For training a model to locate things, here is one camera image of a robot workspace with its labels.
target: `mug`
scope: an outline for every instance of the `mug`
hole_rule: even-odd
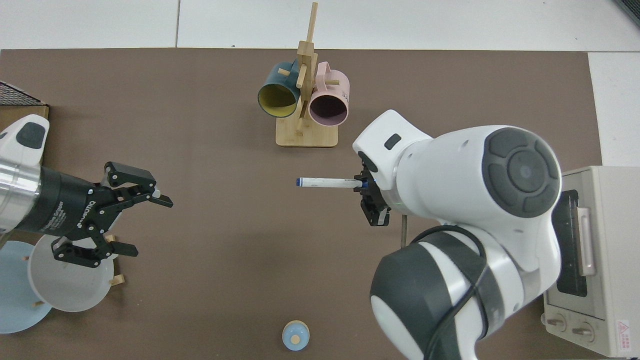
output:
[[[338,126],[349,115],[349,79],[342,72],[329,68],[326,61],[318,64],[309,115],[324,126]]]
[[[298,60],[283,61],[271,69],[258,91],[258,103],[267,114],[288,117],[296,111],[300,98],[300,89],[296,87],[299,72]]]

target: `wire mesh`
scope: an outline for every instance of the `wire mesh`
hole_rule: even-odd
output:
[[[44,104],[26,92],[0,81],[0,106],[2,105],[29,106]]]

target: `light blue cup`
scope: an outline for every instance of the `light blue cup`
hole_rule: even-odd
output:
[[[299,320],[289,322],[282,331],[282,343],[291,351],[300,351],[309,344],[309,328]]]
[[[11,334],[28,329],[42,320],[51,305],[34,306],[40,301],[31,289],[27,275],[33,245],[21,241],[8,241],[0,249],[0,334]]]

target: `white marker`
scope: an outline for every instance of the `white marker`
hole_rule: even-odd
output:
[[[327,179],[324,177],[299,177],[296,186],[301,188],[358,188],[362,182],[356,179]]]

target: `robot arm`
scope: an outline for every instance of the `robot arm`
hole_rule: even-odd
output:
[[[134,245],[108,243],[103,234],[122,210],[147,200],[172,207],[171,199],[150,172],[111,161],[101,183],[41,167],[48,129],[46,119],[28,115],[0,134],[0,234],[20,229],[58,236],[51,244],[55,259],[92,268],[112,254],[137,256]],[[84,238],[96,248],[73,245]]]
[[[370,293],[378,323],[409,359],[475,359],[476,341],[559,274],[556,157],[524,129],[432,138],[393,110],[353,149],[364,165],[355,190],[371,225],[387,225],[390,209],[443,224],[381,260]]]

